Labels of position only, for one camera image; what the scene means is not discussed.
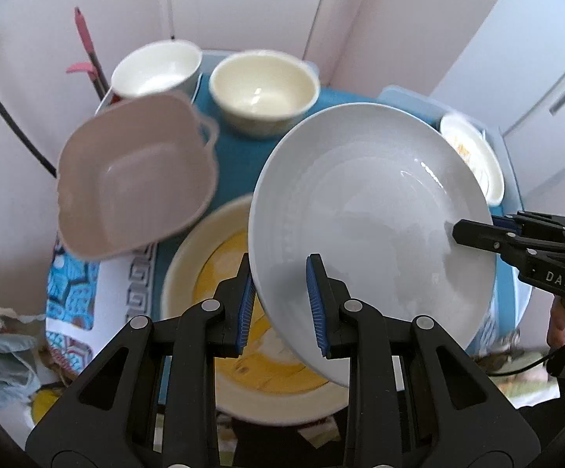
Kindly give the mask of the person's right hand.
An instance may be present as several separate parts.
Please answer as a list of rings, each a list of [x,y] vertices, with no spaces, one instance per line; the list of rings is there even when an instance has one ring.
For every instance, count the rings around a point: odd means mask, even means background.
[[[565,299],[554,297],[550,310],[547,343],[552,350],[565,346]]]

